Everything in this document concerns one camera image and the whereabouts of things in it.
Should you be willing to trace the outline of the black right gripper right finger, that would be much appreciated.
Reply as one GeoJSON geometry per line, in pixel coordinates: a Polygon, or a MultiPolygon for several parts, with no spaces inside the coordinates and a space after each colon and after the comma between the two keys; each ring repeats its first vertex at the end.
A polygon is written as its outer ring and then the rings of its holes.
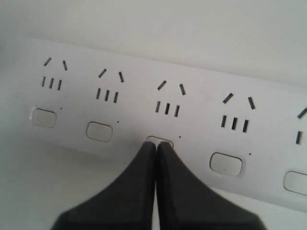
{"type": "Polygon", "coordinates": [[[168,142],[156,157],[156,192],[162,230],[264,230],[258,215],[218,195],[183,163],[168,142]]]}

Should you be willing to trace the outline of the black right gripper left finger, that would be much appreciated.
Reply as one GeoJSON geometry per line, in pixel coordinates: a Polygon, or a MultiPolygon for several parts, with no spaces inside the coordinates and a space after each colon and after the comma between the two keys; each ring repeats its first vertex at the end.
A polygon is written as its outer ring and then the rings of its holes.
{"type": "Polygon", "coordinates": [[[150,230],[156,146],[144,142],[124,172],[103,191],[62,213],[55,230],[150,230]]]}

